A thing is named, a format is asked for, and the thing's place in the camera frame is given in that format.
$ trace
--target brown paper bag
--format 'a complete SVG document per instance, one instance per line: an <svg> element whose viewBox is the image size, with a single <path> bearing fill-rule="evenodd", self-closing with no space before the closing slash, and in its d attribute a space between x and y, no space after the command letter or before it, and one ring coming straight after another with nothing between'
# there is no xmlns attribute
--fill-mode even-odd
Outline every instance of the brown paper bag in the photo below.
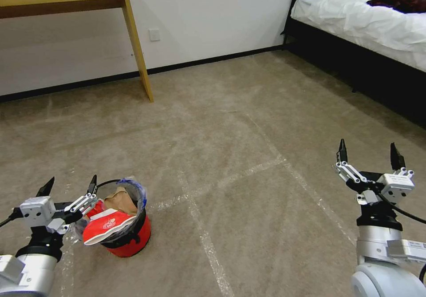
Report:
<svg viewBox="0 0 426 297"><path fill-rule="evenodd" d="M126 192L126 189L122 186L117 187L115 193L105 197L105 207L107 209L113 208L129 215L136 215L138 213L137 207Z"/></svg>

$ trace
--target white bedsheet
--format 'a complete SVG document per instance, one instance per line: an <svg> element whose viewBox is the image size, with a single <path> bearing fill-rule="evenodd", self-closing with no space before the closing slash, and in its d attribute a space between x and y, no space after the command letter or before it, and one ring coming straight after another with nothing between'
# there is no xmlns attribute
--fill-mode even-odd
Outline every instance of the white bedsheet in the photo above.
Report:
<svg viewBox="0 0 426 297"><path fill-rule="evenodd" d="M296 0L293 19L426 72L426 13L403 14L368 0Z"/></svg>

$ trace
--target dark red cloth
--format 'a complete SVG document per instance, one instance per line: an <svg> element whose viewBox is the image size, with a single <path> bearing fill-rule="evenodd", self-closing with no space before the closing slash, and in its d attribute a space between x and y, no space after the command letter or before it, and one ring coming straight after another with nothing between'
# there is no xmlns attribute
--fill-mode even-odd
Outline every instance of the dark red cloth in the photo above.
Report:
<svg viewBox="0 0 426 297"><path fill-rule="evenodd" d="M426 0L370 0L371 6L385 6L401 13L426 13Z"/></svg>

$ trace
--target trash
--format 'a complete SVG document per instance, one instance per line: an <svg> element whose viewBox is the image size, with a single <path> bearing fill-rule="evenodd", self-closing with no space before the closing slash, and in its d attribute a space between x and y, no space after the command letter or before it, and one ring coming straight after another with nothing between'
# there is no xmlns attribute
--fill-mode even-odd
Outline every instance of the trash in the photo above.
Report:
<svg viewBox="0 0 426 297"><path fill-rule="evenodd" d="M106 210L104 201L103 201L103 199L100 199L96 202L96 204L92 208L92 210L86 214L86 216L88 218L91 218L92 216L99 214L99 213L103 212L104 210Z"/></svg>
<svg viewBox="0 0 426 297"><path fill-rule="evenodd" d="M83 231L83 242L88 246L97 244L130 225L135 218L136 215L131 216L112 208L93 215Z"/></svg>
<svg viewBox="0 0 426 297"><path fill-rule="evenodd" d="M134 205L126 189L122 186L117 187L114 194L105 197L105 207L122 211L129 215L136 215L138 208Z"/></svg>

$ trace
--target black cable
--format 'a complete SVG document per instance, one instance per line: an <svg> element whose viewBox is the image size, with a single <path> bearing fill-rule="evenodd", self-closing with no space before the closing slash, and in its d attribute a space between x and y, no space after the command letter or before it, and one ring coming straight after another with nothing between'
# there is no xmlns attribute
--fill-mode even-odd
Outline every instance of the black cable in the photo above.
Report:
<svg viewBox="0 0 426 297"><path fill-rule="evenodd" d="M401 208L395 206L390 201L388 201L387 198L383 196L383 194L379 193L378 196L380 197L381 200L383 200L385 203L387 203L388 205L390 205L392 207L392 209L396 210L397 212L400 212L402 215L405 215L405 216L407 216L407 217L409 217L411 219L414 219L414 220L416 220L418 222L426 224L426 220L424 220L424 219L422 219L420 217L414 216L413 214L407 213L406 211L402 210Z"/></svg>
<svg viewBox="0 0 426 297"><path fill-rule="evenodd" d="M0 227L3 227L4 225L6 225L8 222L11 222L12 220L13 220L12 218L8 217L7 219L3 220L0 223Z"/></svg>
<svg viewBox="0 0 426 297"><path fill-rule="evenodd" d="M425 273L426 273L426 264L423 266L422 270L420 271L420 275L418 276L422 284L424 284L423 279L425 278Z"/></svg>

